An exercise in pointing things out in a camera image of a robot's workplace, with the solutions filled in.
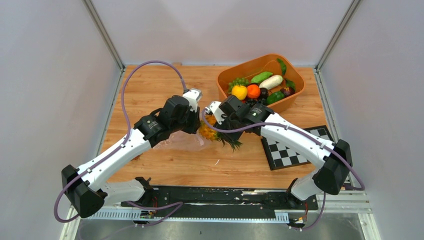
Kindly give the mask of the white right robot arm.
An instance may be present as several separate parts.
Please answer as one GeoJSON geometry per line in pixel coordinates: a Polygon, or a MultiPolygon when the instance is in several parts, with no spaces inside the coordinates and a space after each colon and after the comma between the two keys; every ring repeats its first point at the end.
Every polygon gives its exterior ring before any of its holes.
{"type": "Polygon", "coordinates": [[[292,209],[301,207],[312,195],[338,195],[352,170],[350,146],[346,141],[333,142],[315,136],[262,103],[249,106],[229,96],[223,102],[211,102],[202,115],[213,115],[214,130],[231,140],[237,140],[243,132],[254,133],[289,147],[314,165],[314,171],[291,183],[285,201],[292,209]]]}

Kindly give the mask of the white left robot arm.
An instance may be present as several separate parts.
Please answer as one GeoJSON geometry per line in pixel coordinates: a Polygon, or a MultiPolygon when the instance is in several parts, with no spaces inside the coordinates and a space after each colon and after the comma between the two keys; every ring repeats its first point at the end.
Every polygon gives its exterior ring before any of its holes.
{"type": "Polygon", "coordinates": [[[118,192],[107,180],[135,157],[149,151],[171,134],[182,131],[195,134],[200,127],[200,92],[190,90],[168,98],[162,108],[137,121],[130,131],[96,158],[79,167],[68,165],[61,171],[64,194],[81,218],[98,212],[106,203],[135,201],[149,206],[153,193],[139,179],[118,183],[118,192]]]}

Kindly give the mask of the orange plastic basin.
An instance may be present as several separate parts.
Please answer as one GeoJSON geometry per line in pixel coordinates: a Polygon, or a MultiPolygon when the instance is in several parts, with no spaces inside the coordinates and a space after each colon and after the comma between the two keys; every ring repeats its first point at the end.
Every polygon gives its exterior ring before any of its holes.
{"type": "Polygon", "coordinates": [[[278,59],[286,66],[283,78],[294,84],[294,94],[280,101],[272,103],[268,107],[277,113],[283,112],[291,107],[296,98],[303,93],[305,88],[305,80],[297,71],[297,69],[282,55],[276,53],[266,54],[236,66],[230,67],[218,74],[216,85],[218,87],[219,100],[223,101],[228,96],[229,83],[237,78],[245,78],[251,80],[254,76],[262,72],[272,72],[273,74],[282,74],[281,65],[278,59]]]}

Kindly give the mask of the toy pineapple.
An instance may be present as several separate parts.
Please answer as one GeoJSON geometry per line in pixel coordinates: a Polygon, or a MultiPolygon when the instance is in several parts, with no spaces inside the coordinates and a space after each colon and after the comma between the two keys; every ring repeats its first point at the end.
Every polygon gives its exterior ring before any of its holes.
{"type": "Polygon", "coordinates": [[[224,136],[221,132],[218,132],[210,128],[206,123],[209,123],[210,125],[214,126],[214,124],[217,123],[217,120],[214,116],[207,114],[205,116],[205,119],[206,121],[204,120],[200,121],[200,127],[198,129],[198,133],[202,137],[212,142],[221,142],[223,146],[228,144],[233,151],[235,151],[236,149],[239,149],[240,146],[243,145],[239,140],[231,140],[229,137],[224,136]]]}

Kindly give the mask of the clear zip top bag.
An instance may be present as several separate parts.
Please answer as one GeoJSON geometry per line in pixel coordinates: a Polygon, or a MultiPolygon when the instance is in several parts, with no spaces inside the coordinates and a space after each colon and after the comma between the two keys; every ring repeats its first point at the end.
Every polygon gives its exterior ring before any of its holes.
{"type": "Polygon", "coordinates": [[[154,150],[177,150],[199,152],[206,149],[212,142],[201,136],[198,132],[189,134],[183,131],[172,133],[168,139],[159,142],[154,150]]]}

